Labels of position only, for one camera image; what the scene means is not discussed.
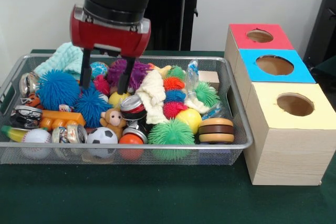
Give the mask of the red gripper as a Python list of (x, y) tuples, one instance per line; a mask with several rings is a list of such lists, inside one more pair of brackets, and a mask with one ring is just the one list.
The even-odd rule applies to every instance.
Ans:
[[(70, 38), (73, 45), (83, 49), (80, 86), (88, 89), (91, 80), (91, 50), (118, 52), (124, 57), (139, 57), (145, 51), (151, 36), (151, 22), (143, 18), (135, 26), (119, 26), (104, 23), (85, 13), (84, 8), (75, 5), (70, 15)], [(118, 82), (117, 93), (127, 92), (135, 59), (126, 58), (127, 64)]]

